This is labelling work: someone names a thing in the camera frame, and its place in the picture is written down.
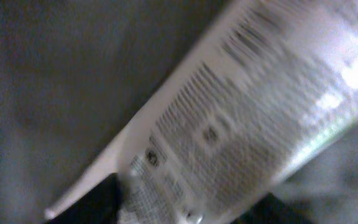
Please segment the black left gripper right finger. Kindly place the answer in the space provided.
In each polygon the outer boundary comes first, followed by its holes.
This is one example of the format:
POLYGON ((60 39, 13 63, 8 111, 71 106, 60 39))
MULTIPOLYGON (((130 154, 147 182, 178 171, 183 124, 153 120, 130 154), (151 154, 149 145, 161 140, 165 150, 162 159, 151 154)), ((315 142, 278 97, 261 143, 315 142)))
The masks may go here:
POLYGON ((231 224, 312 224, 273 194, 266 195, 231 224))

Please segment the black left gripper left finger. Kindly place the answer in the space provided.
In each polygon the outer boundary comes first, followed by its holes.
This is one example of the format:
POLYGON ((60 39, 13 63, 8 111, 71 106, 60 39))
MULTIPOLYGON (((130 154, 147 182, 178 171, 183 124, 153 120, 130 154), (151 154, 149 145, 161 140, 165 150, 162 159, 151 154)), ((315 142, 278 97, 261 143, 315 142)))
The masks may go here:
POLYGON ((111 173, 47 224, 117 224, 122 202, 118 174, 111 173))

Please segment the white tube gold cap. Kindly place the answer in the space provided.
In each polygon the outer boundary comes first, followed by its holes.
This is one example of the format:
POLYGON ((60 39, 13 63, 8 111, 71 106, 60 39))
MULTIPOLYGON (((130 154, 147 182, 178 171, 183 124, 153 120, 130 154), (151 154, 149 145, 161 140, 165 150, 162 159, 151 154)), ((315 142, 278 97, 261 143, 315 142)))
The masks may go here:
POLYGON ((229 223, 358 122, 358 0, 233 1, 45 217, 112 173, 123 223, 229 223))

